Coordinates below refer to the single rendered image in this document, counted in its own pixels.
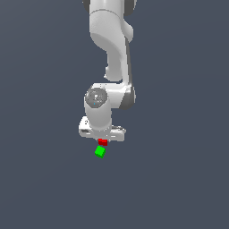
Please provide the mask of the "green cube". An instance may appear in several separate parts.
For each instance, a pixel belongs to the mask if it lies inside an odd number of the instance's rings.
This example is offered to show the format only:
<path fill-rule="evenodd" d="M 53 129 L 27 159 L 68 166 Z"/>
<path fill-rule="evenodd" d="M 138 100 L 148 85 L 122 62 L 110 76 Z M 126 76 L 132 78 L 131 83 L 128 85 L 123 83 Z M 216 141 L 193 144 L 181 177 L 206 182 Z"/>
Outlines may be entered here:
<path fill-rule="evenodd" d="M 97 146 L 96 150 L 95 150 L 95 155 L 97 157 L 102 158 L 104 156 L 104 154 L 106 153 L 106 149 L 101 147 L 101 146 Z"/>

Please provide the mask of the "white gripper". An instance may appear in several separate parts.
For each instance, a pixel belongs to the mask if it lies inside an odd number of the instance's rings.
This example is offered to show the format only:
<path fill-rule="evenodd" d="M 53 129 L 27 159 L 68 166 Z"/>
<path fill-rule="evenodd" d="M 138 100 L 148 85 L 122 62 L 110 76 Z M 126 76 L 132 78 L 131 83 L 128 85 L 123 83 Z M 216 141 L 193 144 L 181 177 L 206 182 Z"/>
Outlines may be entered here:
<path fill-rule="evenodd" d="M 91 138 L 94 140 L 108 140 L 108 141 L 124 141 L 124 134 L 126 133 L 126 130 L 122 126 L 111 126 L 109 132 L 103 133 L 101 135 L 97 135 L 94 133 L 89 126 L 89 120 L 86 116 L 83 116 L 81 118 L 80 124 L 79 124 L 79 134 L 81 137 L 84 138 Z"/>

